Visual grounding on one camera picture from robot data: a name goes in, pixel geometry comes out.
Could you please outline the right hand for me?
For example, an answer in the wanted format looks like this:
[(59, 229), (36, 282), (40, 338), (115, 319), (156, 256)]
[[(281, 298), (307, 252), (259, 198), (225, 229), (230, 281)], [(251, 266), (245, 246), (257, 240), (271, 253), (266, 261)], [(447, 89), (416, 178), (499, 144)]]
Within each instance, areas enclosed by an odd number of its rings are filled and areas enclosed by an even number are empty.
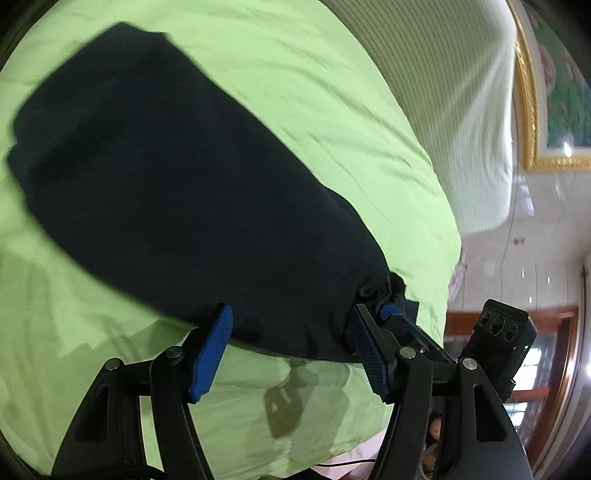
[(422, 472), (427, 476), (431, 475), (435, 471), (439, 454), (441, 427), (441, 416), (434, 418), (429, 426), (427, 448), (421, 458)]

